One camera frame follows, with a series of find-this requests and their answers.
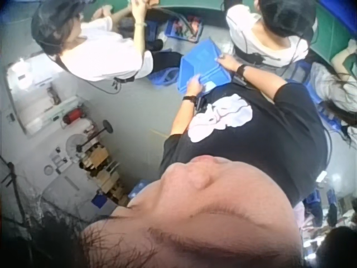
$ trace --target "workbench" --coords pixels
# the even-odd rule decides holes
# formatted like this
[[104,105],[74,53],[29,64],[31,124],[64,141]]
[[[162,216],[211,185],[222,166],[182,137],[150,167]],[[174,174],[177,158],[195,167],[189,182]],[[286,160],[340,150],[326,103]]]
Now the workbench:
[[[347,47],[348,41],[351,38],[355,38],[356,30],[354,29],[355,31],[353,31],[353,26],[351,26],[353,23],[344,23],[341,18],[335,17],[334,15],[336,14],[332,14],[329,11],[332,10],[332,8],[326,5],[326,1],[320,1],[322,1],[321,4],[317,5],[319,29],[316,31],[312,40],[311,49],[329,63],[333,56]],[[222,2],[221,0],[160,0],[160,6],[169,9],[189,8],[193,13],[196,9],[210,9],[221,12]],[[117,11],[127,6],[128,1],[97,0],[94,4],[87,6],[85,17],[90,17],[97,8],[104,4],[112,4],[114,11]],[[250,10],[254,10],[254,0],[243,0],[243,4],[249,6]],[[345,62],[349,70],[353,62],[356,62],[355,56],[349,57]]]

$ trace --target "gray floor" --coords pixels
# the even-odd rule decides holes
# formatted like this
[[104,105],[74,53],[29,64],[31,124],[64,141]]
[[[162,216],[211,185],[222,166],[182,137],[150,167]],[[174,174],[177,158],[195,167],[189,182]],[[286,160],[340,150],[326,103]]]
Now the gray floor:
[[[3,66],[18,60],[20,56],[38,51],[38,46],[31,38],[30,20],[27,19],[35,6],[17,5],[11,10],[10,16],[6,17],[6,24],[2,23],[0,33]],[[214,26],[205,26],[202,39],[206,37],[211,37],[219,46],[229,42],[228,31]],[[168,40],[165,46],[185,53],[194,44]],[[110,82],[96,85],[113,90]],[[100,92],[76,78],[70,78],[66,86],[73,87],[86,100],[96,122],[107,119],[113,125],[114,133],[104,135],[103,141],[120,161],[126,184],[132,187],[139,179],[158,179],[157,168],[162,157],[163,142],[170,132],[182,98],[176,86],[154,87],[147,79],[141,79],[123,85],[117,95]],[[2,106],[2,109],[8,108],[8,104]],[[337,133],[331,136],[333,153],[327,169],[329,178],[339,196],[356,194],[356,151],[349,149]],[[8,135],[5,137],[8,140],[2,142],[16,143],[16,140],[11,140],[14,137]]]

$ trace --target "red spool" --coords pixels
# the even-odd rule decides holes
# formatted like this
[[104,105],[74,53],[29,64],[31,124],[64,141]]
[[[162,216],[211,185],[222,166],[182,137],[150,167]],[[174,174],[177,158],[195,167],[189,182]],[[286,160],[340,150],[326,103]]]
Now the red spool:
[[84,115],[84,113],[83,113],[82,109],[76,108],[76,109],[72,110],[71,112],[69,112],[68,114],[66,114],[65,116],[63,116],[62,120],[65,124],[70,125],[78,118],[83,117],[83,115]]

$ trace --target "black wristband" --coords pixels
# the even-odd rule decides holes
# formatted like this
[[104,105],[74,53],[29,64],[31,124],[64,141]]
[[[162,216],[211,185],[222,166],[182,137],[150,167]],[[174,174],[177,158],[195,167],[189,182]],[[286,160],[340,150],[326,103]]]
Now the black wristband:
[[238,69],[235,72],[235,75],[241,78],[241,80],[244,82],[245,82],[245,78],[244,78],[245,67],[247,66],[245,64],[242,64],[240,67],[238,67]]
[[183,98],[182,100],[183,100],[183,101],[190,101],[190,102],[192,102],[194,105],[196,105],[197,97],[196,97],[196,96],[184,96],[184,98]]

